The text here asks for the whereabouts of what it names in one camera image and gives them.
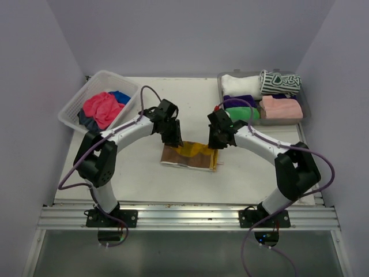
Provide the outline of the yellow brown towel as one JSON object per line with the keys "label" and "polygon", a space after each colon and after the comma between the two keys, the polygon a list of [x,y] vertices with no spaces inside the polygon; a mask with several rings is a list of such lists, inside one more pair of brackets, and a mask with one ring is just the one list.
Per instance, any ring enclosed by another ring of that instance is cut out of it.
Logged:
{"label": "yellow brown towel", "polygon": [[184,141],[181,147],[163,148],[160,163],[165,166],[183,167],[201,171],[217,170],[218,150],[208,145]]}

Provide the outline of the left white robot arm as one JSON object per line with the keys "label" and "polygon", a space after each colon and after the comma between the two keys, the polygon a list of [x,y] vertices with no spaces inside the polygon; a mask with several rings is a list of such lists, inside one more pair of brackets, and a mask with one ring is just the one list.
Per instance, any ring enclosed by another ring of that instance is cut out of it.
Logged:
{"label": "left white robot arm", "polygon": [[74,166],[79,176],[87,182],[94,201],[94,208],[84,212],[87,227],[136,227],[138,212],[121,209],[113,192],[111,180],[116,157],[132,143],[153,134],[160,134],[167,146],[181,146],[183,142],[178,112],[176,105],[163,99],[157,107],[144,109],[125,124],[101,133],[89,131],[84,136]]}

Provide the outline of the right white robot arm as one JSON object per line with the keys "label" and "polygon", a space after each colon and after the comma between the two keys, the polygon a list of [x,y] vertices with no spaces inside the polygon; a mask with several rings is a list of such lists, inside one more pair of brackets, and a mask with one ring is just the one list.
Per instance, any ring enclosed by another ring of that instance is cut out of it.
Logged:
{"label": "right white robot arm", "polygon": [[210,148],[243,148],[267,160],[275,169],[276,189],[256,208],[238,212],[240,227],[289,228],[287,207],[321,180],[308,146],[303,142],[286,144],[262,134],[245,121],[233,122],[223,109],[210,113],[208,120]]}

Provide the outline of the green white striped towel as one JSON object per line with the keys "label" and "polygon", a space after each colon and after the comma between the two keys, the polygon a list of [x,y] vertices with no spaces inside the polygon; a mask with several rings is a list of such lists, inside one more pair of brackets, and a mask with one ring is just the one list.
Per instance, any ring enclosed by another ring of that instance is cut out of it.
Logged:
{"label": "green white striped towel", "polygon": [[302,87],[302,80],[297,74],[281,74],[262,70],[259,74],[259,91],[262,95],[284,94],[296,96]]}

